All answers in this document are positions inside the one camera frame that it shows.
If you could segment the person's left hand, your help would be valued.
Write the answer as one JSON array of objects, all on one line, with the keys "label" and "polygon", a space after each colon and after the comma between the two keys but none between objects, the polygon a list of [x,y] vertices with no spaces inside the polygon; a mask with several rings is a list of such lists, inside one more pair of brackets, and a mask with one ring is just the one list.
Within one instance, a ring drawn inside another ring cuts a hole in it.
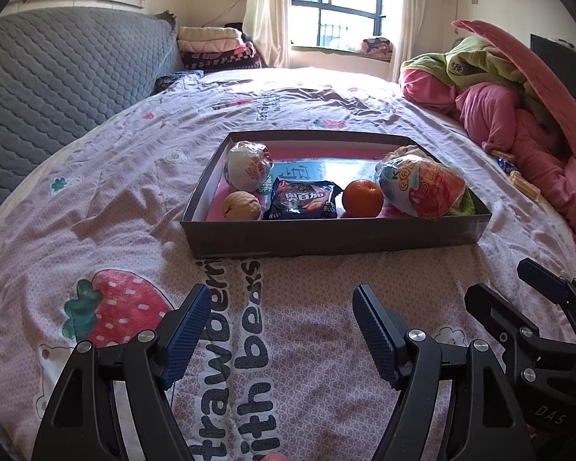
[{"label": "person's left hand", "polygon": [[280,453],[270,453],[262,461],[288,461],[288,459]]}]

